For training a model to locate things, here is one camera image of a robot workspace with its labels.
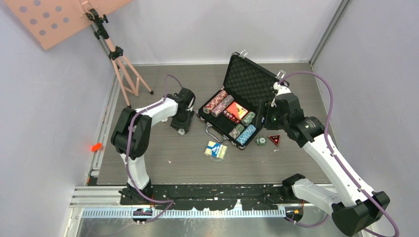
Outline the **black poker chip case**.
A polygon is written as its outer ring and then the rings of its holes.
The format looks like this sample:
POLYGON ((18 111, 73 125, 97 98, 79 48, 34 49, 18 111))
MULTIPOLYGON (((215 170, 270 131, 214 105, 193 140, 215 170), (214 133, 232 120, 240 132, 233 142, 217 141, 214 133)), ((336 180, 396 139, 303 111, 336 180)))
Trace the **black poker chip case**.
MULTIPOLYGON (((277 74, 274 74, 248 59, 246 54, 247 51, 245 50, 241 53, 234 52, 231 54, 220 91, 226 91, 239 105, 256 113, 260 102, 271 102, 273 100, 276 94, 273 85, 283 79, 286 72, 280 70, 277 74)), ((261 128, 257 128, 244 144, 240 144, 237 139, 229 135, 237 125, 224 114, 213 116, 211 113, 205 113, 204 107, 205 105, 202 105, 196 111, 197 117, 207 124, 207 128, 211 127, 223 136, 223 140, 231 142, 233 146, 240 150, 244 150, 261 131, 261 128)))

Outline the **blue playing card deck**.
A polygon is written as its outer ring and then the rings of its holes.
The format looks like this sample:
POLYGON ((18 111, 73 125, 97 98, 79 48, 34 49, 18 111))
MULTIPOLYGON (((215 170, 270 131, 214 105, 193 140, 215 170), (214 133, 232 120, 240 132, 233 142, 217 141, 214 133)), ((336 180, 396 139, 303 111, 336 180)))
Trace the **blue playing card deck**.
POLYGON ((209 141, 205 148, 204 155, 211 157, 214 161, 222 161, 224 160, 227 150, 227 146, 221 143, 209 141))

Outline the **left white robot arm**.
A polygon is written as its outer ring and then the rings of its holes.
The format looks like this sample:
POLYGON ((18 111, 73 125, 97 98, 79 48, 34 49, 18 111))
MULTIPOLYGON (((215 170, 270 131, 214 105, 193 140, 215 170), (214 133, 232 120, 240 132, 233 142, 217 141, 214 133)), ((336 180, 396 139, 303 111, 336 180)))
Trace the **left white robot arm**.
POLYGON ((171 118, 171 127, 184 135, 193 119, 195 94, 187 88, 167 94, 159 101, 139 109, 124 108, 111 136, 111 143, 120 154, 128 176, 127 188, 122 194, 139 204, 152 201, 151 179, 145 167, 145 153, 149 146, 151 129, 164 119, 171 118))

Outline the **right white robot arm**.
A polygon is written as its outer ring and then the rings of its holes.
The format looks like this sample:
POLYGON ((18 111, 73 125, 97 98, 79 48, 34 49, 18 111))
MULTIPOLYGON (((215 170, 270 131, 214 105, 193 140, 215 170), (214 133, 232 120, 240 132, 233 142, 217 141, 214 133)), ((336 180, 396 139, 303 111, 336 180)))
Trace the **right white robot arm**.
POLYGON ((283 180, 282 196, 287 202, 308 201, 331 216, 335 226, 352 237, 383 216, 390 204, 386 192, 375 191, 341 156, 324 125, 307 117, 293 93, 277 95, 272 102, 261 101, 256 127, 283 130, 309 154, 335 188, 331 192, 315 185, 301 174, 283 180))

